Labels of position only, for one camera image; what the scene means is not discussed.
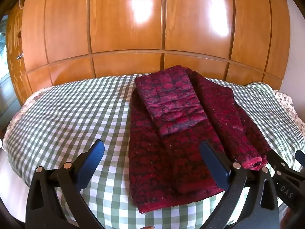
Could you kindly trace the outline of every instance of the black clamp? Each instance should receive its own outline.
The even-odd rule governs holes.
[[[105,151],[102,141],[97,140],[76,160],[66,162],[59,169],[36,168],[26,204],[26,229],[75,229],[62,211],[55,187],[62,189],[67,204],[80,228],[103,229],[91,212],[80,191],[86,188]]]
[[[305,154],[300,150],[295,159],[305,166]],[[267,160],[275,170],[273,182],[277,196],[294,212],[286,229],[304,228],[305,224],[305,174],[288,168],[288,164],[274,151],[267,153]]]
[[[217,186],[225,193],[217,207],[200,229],[271,229],[279,228],[279,208],[269,170],[244,169],[216,152],[208,142],[199,147],[200,154]],[[236,223],[227,225],[244,187],[250,187],[242,212]]]

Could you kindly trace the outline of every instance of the green gingham bedspread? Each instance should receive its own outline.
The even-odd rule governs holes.
[[[4,142],[13,170],[29,186],[35,168],[55,169],[87,151],[96,139],[105,144],[105,155],[82,196],[106,229],[199,228],[222,193],[200,202],[140,214],[129,193],[129,104],[134,78],[140,75],[103,77],[54,86],[25,113]],[[295,170],[296,150],[305,150],[304,138],[282,109],[270,86],[240,86],[213,80],[233,89],[237,103],[248,113],[266,140]],[[231,220],[245,202],[244,189]],[[67,216],[72,214],[57,190]]]

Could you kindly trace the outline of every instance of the wooden panel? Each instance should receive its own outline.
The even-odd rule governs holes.
[[[121,53],[93,58],[96,77],[150,73],[160,70],[159,53]]]
[[[226,69],[225,62],[203,59],[190,56],[181,55],[167,55],[164,56],[164,69],[175,65],[181,65],[183,67],[191,68],[193,71],[197,71],[204,77],[223,79]]]
[[[47,64],[44,9],[45,0],[25,0],[22,16],[22,49],[27,71]]]
[[[46,0],[45,42],[49,62],[88,54],[87,0]]]
[[[22,84],[20,84],[21,87],[23,87],[23,89],[21,89],[21,105],[23,105],[25,103],[25,101],[32,95],[32,90],[31,90],[31,87],[30,87],[30,83],[29,83],[29,80],[27,79],[27,75],[26,74],[23,74],[21,76],[21,82]]]
[[[28,73],[27,77],[33,92],[52,86],[49,68],[47,66],[41,67]]]
[[[271,88],[279,90],[282,85],[282,80],[268,74],[265,74],[263,78],[263,83],[269,84]]]
[[[272,37],[266,71],[284,78],[290,46],[290,19],[286,0],[271,0]]]
[[[231,59],[264,70],[270,43],[269,0],[235,0],[235,3]]]
[[[22,53],[21,39],[18,37],[18,32],[21,30],[22,12],[23,9],[19,8],[17,2],[10,11],[6,28],[8,68],[16,96],[21,105],[29,97],[25,92],[26,87],[23,83],[23,77],[26,71],[24,60],[23,58],[16,59]]]
[[[161,0],[91,0],[92,52],[161,48]]]
[[[239,85],[261,82],[263,73],[250,68],[230,63],[226,81]]]
[[[49,70],[54,85],[94,78],[89,58],[56,64]]]
[[[167,0],[165,49],[229,57],[232,0]]]

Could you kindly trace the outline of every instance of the rolled fabric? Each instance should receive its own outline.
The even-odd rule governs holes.
[[[259,128],[236,103],[232,89],[209,81],[191,69],[186,72],[227,157],[246,169],[259,170],[265,166],[270,146]]]

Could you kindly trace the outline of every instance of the dark red cloth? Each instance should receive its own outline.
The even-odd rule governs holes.
[[[176,190],[169,155],[137,89],[132,92],[128,157],[130,192],[140,213],[200,201],[222,191],[215,183],[189,194]]]
[[[179,65],[135,83],[129,175],[132,199],[141,213],[221,191],[199,154],[203,140],[245,168],[266,164],[270,147],[230,88]]]
[[[220,140],[209,122],[188,78],[180,65],[135,79],[167,153],[172,160],[173,179],[181,193],[197,191],[214,184],[199,154],[199,144],[208,140],[223,152]]]
[[[257,148],[265,154],[270,146],[251,118],[236,103],[232,89],[211,82],[190,69],[186,72],[229,159],[242,163],[246,169],[260,169],[263,161]]]

